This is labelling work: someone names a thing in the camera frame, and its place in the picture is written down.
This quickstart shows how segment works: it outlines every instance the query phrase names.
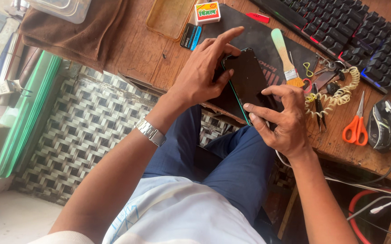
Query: metal watch strap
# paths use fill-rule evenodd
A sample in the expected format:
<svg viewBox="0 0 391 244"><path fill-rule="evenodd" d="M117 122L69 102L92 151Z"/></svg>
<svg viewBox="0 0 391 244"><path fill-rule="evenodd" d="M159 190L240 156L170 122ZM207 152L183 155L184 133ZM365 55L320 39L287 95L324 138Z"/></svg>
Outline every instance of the metal watch strap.
<svg viewBox="0 0 391 244"><path fill-rule="evenodd" d="M135 127L141 131L141 133L144 134L144 136L147 136L149 140L156 144L156 146L160 147L164 142L167 140L167 138L161 134L155 127L150 125L149 122L147 122L144 118L141 119Z"/></svg>

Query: brown towel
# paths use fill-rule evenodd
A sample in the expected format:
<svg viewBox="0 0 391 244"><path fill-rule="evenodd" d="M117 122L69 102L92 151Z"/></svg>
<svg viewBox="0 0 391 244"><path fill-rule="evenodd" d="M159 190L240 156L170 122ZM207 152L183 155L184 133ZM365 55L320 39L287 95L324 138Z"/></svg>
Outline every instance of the brown towel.
<svg viewBox="0 0 391 244"><path fill-rule="evenodd" d="M30 8L20 25L20 32L26 45L102 72L126 5L127 0L92 0L81 24Z"/></svg>

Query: orange scissors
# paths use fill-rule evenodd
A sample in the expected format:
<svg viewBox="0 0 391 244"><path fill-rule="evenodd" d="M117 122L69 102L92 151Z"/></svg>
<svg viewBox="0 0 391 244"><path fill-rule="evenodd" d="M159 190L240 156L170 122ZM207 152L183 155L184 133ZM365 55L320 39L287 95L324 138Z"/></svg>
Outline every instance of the orange scissors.
<svg viewBox="0 0 391 244"><path fill-rule="evenodd" d="M352 122L345 127L343 130L342 138L343 141L354 143L355 145L364 146L367 144L367 131L366 127L363 124L363 104L364 104L364 91L361 96L360 106L358 107L357 114L355 115ZM346 133L351 131L351 138L346 138ZM361 135L363 135L364 140L360 143Z"/></svg>

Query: backlit keyboard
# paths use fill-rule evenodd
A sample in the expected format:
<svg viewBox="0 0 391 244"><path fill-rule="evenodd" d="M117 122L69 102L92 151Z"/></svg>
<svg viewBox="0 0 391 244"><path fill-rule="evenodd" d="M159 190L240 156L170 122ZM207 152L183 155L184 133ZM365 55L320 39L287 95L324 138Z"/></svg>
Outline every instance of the backlit keyboard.
<svg viewBox="0 0 391 244"><path fill-rule="evenodd" d="M333 60L356 66L383 94L391 90L391 22L360 0L250 0Z"/></svg>

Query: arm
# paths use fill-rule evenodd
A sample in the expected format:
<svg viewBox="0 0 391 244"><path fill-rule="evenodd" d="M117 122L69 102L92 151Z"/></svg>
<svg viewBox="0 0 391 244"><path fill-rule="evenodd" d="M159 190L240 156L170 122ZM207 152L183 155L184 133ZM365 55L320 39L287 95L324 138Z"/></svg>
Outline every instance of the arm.
<svg viewBox="0 0 391 244"><path fill-rule="evenodd" d="M245 104L251 121L266 144L284 154L292 166L304 211L310 243L352 244L357 240L328 187L319 159L307 140L303 90L295 86L270 86L262 94L281 97L284 111ZM270 131L265 119L278 126Z"/></svg>
<svg viewBox="0 0 391 244"><path fill-rule="evenodd" d="M177 77L146 116L153 127L166 134L175 119L187 108L218 97L233 70L226 70L212 82L218 60L241 51L229 42L243 32L233 28L198 45ZM69 199L49 234L72 230L101 243L112 221L138 185L157 146L139 130L132 130L91 170Z"/></svg>

